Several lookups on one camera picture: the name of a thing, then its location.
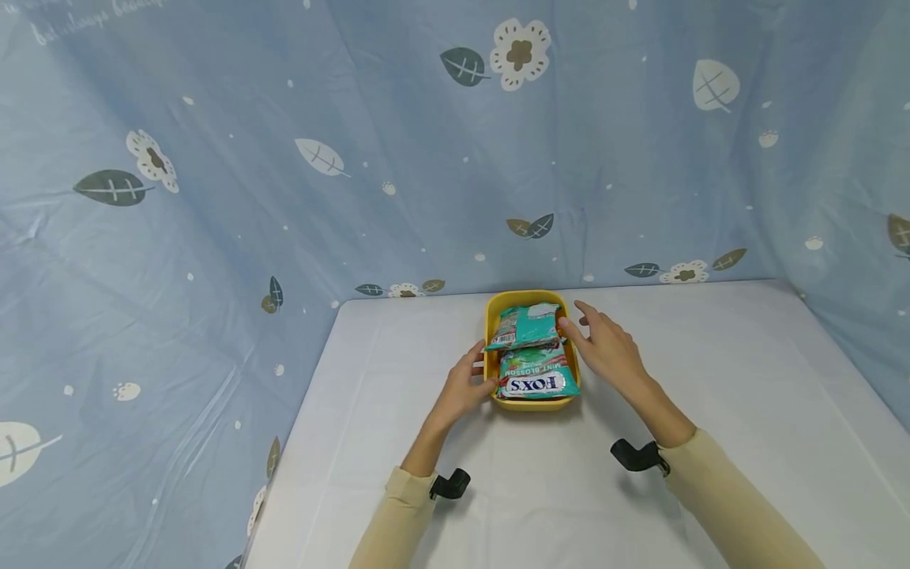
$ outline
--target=yellow tray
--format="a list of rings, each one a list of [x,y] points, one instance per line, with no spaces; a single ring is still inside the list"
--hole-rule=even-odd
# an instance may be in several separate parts
[[[489,344],[493,339],[493,335],[496,333],[496,329],[500,324],[500,314],[502,314],[504,310],[513,306],[530,306],[531,304],[537,304],[538,302],[552,302],[553,304],[558,304],[560,307],[556,309],[557,319],[561,316],[568,316],[565,300],[551,290],[510,290],[509,292],[501,292],[491,298],[490,302],[487,303],[487,343]],[[572,345],[571,341],[566,342],[565,351],[566,360],[569,361],[569,369],[571,370],[572,375],[575,376],[575,382],[578,383],[578,388],[580,390],[581,375],[578,373],[578,358],[575,355],[575,347]],[[485,352],[483,357],[483,373],[483,377],[500,377],[499,352]],[[496,391],[493,392],[491,397],[496,404],[503,409],[508,409],[509,411],[531,412],[558,411],[571,403],[571,400],[575,399],[574,397],[563,397],[562,399],[555,400],[515,401],[499,399],[496,397]]]

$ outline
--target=finger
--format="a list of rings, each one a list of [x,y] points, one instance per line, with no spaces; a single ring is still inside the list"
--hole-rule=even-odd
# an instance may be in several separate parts
[[[496,378],[489,378],[484,383],[474,387],[474,394],[477,396],[478,400],[483,401],[484,397],[489,396],[491,393],[496,391],[496,388],[499,387],[500,381]]]
[[[619,324],[617,324],[617,323],[615,322],[615,320],[613,320],[612,318],[610,318],[609,316],[607,316],[607,315],[604,314],[603,312],[601,312],[601,320],[603,320],[604,323],[607,324],[607,326],[612,326],[612,327],[615,327],[615,328],[618,328],[618,329],[622,330],[622,326],[620,326]]]
[[[572,343],[578,346],[579,350],[583,350],[590,345],[588,340],[584,337],[584,334],[581,333],[581,330],[572,324],[571,320],[564,316],[560,318],[560,328],[569,340],[572,340]]]
[[[470,364],[471,362],[476,360],[477,355],[479,353],[481,353],[482,350],[483,350],[483,340],[478,340],[478,342],[476,344],[471,346],[470,350],[466,351],[465,354],[463,356],[461,356],[459,363]]]
[[[603,327],[604,322],[601,320],[601,314],[597,311],[597,309],[595,309],[590,304],[587,304],[580,300],[575,301],[575,306],[578,308],[578,310],[581,310],[581,312],[584,313],[583,318],[585,320],[585,324],[591,328],[591,334],[593,334],[595,330],[599,330]]]

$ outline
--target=blue fabric backdrop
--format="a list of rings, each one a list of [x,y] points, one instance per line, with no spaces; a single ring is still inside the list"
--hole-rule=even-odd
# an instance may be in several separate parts
[[[232,563],[351,298],[788,279],[910,425],[905,2],[0,0],[0,39],[2,566]]]

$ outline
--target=wrist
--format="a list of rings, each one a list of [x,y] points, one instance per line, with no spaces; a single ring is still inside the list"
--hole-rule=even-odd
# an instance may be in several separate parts
[[[661,384],[650,375],[631,377],[613,387],[632,407],[654,404],[667,396]]]
[[[423,425],[420,427],[420,432],[433,437],[441,436],[445,438],[457,420],[434,409],[427,415]]]

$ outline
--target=snack package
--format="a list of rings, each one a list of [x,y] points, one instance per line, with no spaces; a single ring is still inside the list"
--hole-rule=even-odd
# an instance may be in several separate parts
[[[553,399],[578,395],[562,342],[509,350],[500,359],[500,399]]]
[[[500,314],[500,326],[487,351],[515,350],[558,340],[556,309],[559,305],[541,302],[533,306],[516,306]]]

